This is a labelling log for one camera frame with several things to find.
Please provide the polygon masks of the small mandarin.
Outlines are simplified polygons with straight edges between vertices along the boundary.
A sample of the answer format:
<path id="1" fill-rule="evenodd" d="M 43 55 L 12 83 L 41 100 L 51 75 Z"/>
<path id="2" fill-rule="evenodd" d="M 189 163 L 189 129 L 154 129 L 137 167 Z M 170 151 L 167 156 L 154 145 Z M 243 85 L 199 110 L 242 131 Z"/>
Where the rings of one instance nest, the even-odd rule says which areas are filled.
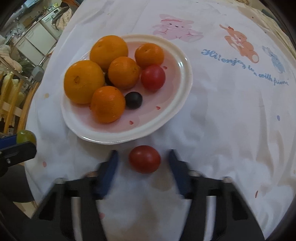
<path id="1" fill-rule="evenodd" d="M 145 43 L 136 49 L 134 57 L 138 66 L 144 69 L 151 65 L 161 65 L 165 59 L 165 54 L 160 46 Z"/>
<path id="2" fill-rule="evenodd" d="M 93 93 L 90 110 L 97 122 L 112 123 L 124 113 L 125 97 L 116 87 L 101 87 Z"/>
<path id="3" fill-rule="evenodd" d="M 139 81 L 141 68 L 132 58 L 118 57 L 111 62 L 107 73 L 115 87 L 131 89 Z"/>

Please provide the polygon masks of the white pink plate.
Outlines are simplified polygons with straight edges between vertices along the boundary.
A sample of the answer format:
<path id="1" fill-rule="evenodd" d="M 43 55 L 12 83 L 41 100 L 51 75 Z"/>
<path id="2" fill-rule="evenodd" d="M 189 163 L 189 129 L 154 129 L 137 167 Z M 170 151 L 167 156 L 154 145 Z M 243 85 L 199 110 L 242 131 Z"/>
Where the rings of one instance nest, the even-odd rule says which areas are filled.
<path id="1" fill-rule="evenodd" d="M 151 92 L 138 82 L 130 91 L 142 95 L 142 105 L 135 110 L 126 109 L 120 119 L 107 124 L 98 123 L 92 116 L 88 105 L 74 104 L 62 93 L 61 111 L 67 127 L 74 134 L 86 141 L 115 145 L 150 135 L 183 107 L 193 84 L 193 72 L 185 53 L 172 42 L 153 35 L 125 35 L 122 37 L 128 45 L 129 57 L 134 58 L 136 48 L 144 43 L 160 46 L 165 59 L 162 69 L 166 74 L 163 87 Z"/>

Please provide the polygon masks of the dark purple grape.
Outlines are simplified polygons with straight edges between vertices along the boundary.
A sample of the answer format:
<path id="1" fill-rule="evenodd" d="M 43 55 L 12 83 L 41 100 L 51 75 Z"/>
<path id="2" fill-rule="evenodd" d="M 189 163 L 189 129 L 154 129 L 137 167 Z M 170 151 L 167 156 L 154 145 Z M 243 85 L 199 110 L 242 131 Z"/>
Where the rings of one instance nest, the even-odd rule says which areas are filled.
<path id="1" fill-rule="evenodd" d="M 142 105 L 142 95 L 136 91 L 125 95 L 126 107 L 129 109 L 138 109 Z"/>

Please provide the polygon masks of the white cartoon bedsheet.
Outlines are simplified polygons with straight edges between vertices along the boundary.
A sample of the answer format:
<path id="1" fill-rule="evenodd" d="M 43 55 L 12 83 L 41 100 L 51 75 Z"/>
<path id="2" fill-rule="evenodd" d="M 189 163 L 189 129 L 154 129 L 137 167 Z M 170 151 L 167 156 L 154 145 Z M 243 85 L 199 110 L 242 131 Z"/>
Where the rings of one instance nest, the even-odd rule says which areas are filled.
<path id="1" fill-rule="evenodd" d="M 177 193 L 167 163 L 142 175 L 128 164 L 138 145 L 178 156 L 205 176 L 231 177 L 265 237 L 277 232 L 295 196 L 295 58 L 258 12 L 226 1 L 84 1 L 61 35 L 32 101 L 27 129 L 37 155 L 26 174 L 36 202 L 56 178 L 79 179 L 111 147 L 78 138 L 60 100 L 66 69 L 106 35 L 152 34 L 162 19 L 189 20 L 203 38 L 173 43 L 188 56 L 193 86 L 163 127 L 116 145 L 120 166 L 100 203 L 109 240 L 178 240 L 189 201 Z"/>

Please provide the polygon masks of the large orange top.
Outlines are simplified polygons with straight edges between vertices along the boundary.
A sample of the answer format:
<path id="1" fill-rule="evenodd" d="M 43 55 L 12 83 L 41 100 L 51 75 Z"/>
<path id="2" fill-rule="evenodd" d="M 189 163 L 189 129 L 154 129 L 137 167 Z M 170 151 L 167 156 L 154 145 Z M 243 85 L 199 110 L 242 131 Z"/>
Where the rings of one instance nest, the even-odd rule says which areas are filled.
<path id="1" fill-rule="evenodd" d="M 89 59 L 107 70 L 113 60 L 128 56 L 128 46 L 119 36 L 108 35 L 100 38 L 92 47 Z"/>

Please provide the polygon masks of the red cherry tomato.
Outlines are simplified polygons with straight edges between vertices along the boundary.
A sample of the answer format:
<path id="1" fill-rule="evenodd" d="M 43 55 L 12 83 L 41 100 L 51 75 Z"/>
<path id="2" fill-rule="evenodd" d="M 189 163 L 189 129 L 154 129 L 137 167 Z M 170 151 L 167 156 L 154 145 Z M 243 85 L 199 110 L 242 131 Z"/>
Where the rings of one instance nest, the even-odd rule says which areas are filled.
<path id="1" fill-rule="evenodd" d="M 166 75 L 160 66 L 151 65 L 142 71 L 140 80 L 146 90 L 155 92 L 163 87 Z"/>
<path id="2" fill-rule="evenodd" d="M 128 161 L 138 173 L 150 174 L 159 168 L 161 156 L 153 147 L 141 145 L 130 151 Z"/>

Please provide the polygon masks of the large orange bottom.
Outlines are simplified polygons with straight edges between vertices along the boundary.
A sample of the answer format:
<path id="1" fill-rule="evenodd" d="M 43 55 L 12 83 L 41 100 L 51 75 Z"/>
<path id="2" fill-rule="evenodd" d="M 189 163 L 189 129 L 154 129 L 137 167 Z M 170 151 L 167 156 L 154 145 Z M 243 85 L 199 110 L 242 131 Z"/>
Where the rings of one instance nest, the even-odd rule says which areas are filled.
<path id="1" fill-rule="evenodd" d="M 64 76 L 64 91 L 75 104 L 89 104 L 95 90 L 105 85 L 101 67 L 90 60 L 72 64 Z"/>

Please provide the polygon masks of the red cherry tomato on plate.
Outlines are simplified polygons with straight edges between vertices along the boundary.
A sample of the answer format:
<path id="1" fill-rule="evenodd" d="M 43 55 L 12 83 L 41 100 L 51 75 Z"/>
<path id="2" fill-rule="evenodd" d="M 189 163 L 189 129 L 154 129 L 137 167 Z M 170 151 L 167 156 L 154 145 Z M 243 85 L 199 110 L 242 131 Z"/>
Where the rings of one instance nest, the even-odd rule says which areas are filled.
<path id="1" fill-rule="evenodd" d="M 146 90 L 155 92 L 163 87 L 166 75 L 160 66 L 151 65 L 142 71 L 140 80 Z"/>

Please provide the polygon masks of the green grape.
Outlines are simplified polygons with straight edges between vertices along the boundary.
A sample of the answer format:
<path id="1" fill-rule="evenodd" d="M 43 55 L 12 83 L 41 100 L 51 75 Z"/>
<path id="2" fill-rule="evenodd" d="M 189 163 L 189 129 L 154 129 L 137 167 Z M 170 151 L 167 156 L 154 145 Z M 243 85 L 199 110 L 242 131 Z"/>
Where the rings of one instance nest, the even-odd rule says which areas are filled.
<path id="1" fill-rule="evenodd" d="M 21 144 L 25 142 L 31 142 L 34 145 L 37 145 L 36 136 L 31 131 L 20 130 L 16 135 L 16 143 Z"/>

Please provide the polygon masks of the large orange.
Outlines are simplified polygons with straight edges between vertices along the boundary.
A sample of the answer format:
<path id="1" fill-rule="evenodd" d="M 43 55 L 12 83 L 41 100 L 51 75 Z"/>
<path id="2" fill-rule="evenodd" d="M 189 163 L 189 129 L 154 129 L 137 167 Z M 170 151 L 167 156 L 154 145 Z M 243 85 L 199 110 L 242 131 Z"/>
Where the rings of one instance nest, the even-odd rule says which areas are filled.
<path id="1" fill-rule="evenodd" d="M 89 104 L 95 90 L 105 85 L 101 67 L 90 60 L 72 64 L 64 76 L 64 91 L 75 104 Z"/>
<path id="2" fill-rule="evenodd" d="M 100 38 L 92 47 L 89 59 L 107 70 L 113 60 L 128 56 L 128 46 L 119 36 L 108 35 Z"/>

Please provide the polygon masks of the wooden crib rail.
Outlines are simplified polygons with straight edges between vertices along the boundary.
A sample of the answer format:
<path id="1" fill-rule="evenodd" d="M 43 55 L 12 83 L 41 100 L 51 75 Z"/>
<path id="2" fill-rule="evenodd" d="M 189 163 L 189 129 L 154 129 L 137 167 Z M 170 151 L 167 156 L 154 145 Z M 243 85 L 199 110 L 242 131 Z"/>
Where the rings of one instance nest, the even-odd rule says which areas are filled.
<path id="1" fill-rule="evenodd" d="M 36 66 L 29 78 L 21 75 L 1 58 L 1 137 L 11 136 L 26 127 L 33 97 L 44 70 Z"/>

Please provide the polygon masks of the white cabinet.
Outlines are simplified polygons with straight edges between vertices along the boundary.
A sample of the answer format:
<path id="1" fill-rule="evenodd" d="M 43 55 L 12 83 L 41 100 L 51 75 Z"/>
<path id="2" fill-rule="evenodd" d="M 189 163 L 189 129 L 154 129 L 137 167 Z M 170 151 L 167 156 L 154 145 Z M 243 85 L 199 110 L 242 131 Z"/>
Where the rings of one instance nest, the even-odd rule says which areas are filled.
<path id="1" fill-rule="evenodd" d="M 14 44 L 16 49 L 31 63 L 38 65 L 54 47 L 62 34 L 56 26 L 68 8 L 57 7 L 36 21 Z"/>

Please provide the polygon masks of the cream patterned blanket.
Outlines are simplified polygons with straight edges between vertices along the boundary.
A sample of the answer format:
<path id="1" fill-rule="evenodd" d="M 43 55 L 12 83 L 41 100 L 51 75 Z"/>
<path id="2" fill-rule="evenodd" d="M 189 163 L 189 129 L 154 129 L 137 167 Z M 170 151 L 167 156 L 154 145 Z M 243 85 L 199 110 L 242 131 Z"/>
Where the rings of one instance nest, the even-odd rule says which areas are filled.
<path id="1" fill-rule="evenodd" d="M 249 1 L 236 1 L 241 14 L 252 20 L 269 36 L 285 54 L 290 53 L 295 59 L 295 48 L 288 35 L 280 28 L 277 22 L 258 9 L 246 4 Z"/>

